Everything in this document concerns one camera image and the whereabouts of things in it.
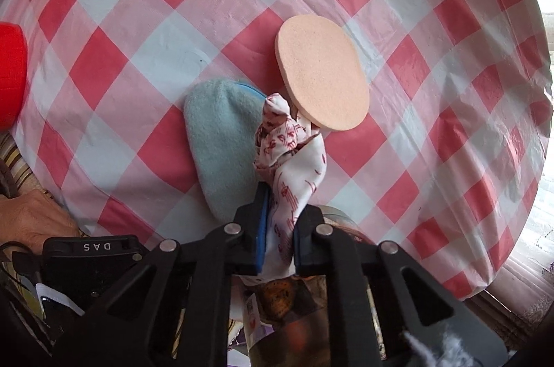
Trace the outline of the person's left hand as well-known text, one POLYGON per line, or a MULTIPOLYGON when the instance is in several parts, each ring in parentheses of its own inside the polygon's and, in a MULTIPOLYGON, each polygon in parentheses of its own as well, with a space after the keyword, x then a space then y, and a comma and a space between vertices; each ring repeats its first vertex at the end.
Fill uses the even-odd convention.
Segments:
POLYGON ((1 197, 1 244, 18 242, 41 254, 51 237, 80 237, 76 221, 45 193, 34 190, 8 199, 1 197))

